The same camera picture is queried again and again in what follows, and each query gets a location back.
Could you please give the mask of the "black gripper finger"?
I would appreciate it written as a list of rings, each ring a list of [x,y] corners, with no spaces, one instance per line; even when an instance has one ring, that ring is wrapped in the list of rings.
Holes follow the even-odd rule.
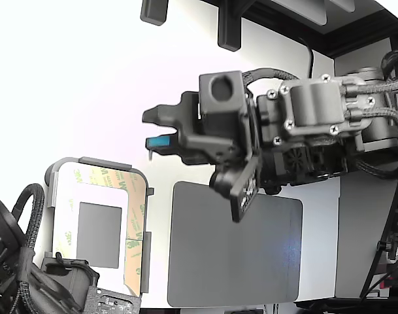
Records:
[[[184,130],[184,101],[176,105],[156,105],[142,114],[142,121],[147,124]]]
[[[160,135],[146,138],[146,149],[162,156],[182,156],[184,149],[180,146],[177,135]]]

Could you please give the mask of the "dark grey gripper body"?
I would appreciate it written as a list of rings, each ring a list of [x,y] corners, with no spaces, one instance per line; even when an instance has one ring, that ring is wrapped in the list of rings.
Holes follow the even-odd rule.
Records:
[[[241,71],[199,76],[180,96],[177,125],[185,164],[241,164],[251,151],[250,111]]]

